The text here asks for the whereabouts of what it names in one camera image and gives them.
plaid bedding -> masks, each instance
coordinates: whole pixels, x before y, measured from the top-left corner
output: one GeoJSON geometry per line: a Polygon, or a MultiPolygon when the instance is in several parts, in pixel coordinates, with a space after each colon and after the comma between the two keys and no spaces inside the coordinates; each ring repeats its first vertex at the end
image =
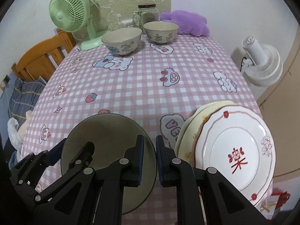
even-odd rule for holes
{"type": "Polygon", "coordinates": [[[18,120],[19,127],[26,120],[26,112],[33,110],[46,83],[42,79],[25,82],[17,79],[9,101],[8,116],[18,120]]]}

gingham pattern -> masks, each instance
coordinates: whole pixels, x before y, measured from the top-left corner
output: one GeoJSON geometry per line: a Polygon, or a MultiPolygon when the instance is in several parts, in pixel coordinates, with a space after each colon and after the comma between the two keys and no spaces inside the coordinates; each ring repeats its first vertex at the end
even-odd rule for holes
{"type": "MultiPolygon", "coordinates": [[[[174,49],[172,54],[161,54],[143,36],[138,49],[126,56],[133,60],[124,71],[92,66],[109,53],[105,46],[80,52],[73,49],[39,98],[28,126],[22,156],[50,150],[67,137],[80,121],[101,109],[135,120],[154,143],[156,136],[161,134],[160,120],[167,114],[178,113],[187,119],[201,105],[222,100],[232,100],[259,113],[239,69],[212,37],[177,35],[169,46],[174,49]],[[201,53],[194,43],[210,47],[212,55],[201,53]],[[82,60],[71,65],[76,57],[82,60]],[[161,71],[169,67],[180,75],[180,81],[165,87],[160,81],[161,71]],[[236,93],[221,89],[213,75],[216,71],[223,71],[237,84],[236,93]],[[53,98],[59,85],[64,86],[66,91],[53,98]],[[96,93],[97,98],[86,103],[90,93],[96,93]],[[62,109],[55,113],[58,106],[62,109]],[[49,128],[51,136],[40,144],[43,125],[49,128]]],[[[46,169],[39,184],[45,189],[59,177],[60,162],[46,169]]],[[[175,189],[162,188],[156,182],[149,198],[138,209],[124,215],[122,224],[174,224],[176,211],[175,189]]]]}

red-rimmed plate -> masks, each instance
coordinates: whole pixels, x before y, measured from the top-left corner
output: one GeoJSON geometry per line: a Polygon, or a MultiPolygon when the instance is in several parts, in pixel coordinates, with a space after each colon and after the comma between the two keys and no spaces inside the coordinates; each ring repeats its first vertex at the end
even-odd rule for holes
{"type": "Polygon", "coordinates": [[[197,168],[215,167],[253,205],[275,169],[274,141],[262,118],[243,106],[225,106],[202,125],[194,145],[197,168]]]}

fan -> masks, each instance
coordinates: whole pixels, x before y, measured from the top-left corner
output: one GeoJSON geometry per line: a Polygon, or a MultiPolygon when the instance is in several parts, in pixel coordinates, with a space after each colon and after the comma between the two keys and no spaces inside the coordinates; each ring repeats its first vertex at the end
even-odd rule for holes
{"type": "Polygon", "coordinates": [[[82,50],[89,50],[103,44],[101,39],[107,31],[96,34],[91,20],[89,0],[51,0],[49,14],[52,22],[66,32],[75,32],[86,26],[89,38],[81,43],[82,50]]]}
{"type": "Polygon", "coordinates": [[[253,85],[268,87],[280,79],[283,63],[274,46],[260,45],[253,36],[245,38],[242,41],[242,46],[250,59],[243,61],[241,72],[245,73],[253,85]]]}

table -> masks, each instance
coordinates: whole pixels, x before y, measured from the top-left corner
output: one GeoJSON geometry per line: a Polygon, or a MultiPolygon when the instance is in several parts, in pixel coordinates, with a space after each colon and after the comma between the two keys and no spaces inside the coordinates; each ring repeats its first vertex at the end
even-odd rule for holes
{"type": "MultiPolygon", "coordinates": [[[[212,37],[177,35],[168,45],[145,36],[124,57],[105,46],[89,51],[73,49],[43,90],[32,113],[22,157],[50,150],[85,118],[118,113],[136,121],[153,143],[162,134],[174,148],[184,120],[203,104],[231,100],[260,113],[239,69],[212,37]]],[[[48,167],[37,190],[61,177],[60,162],[48,167]]],[[[175,188],[158,181],[148,199],[122,224],[174,224],[175,188]]]]}

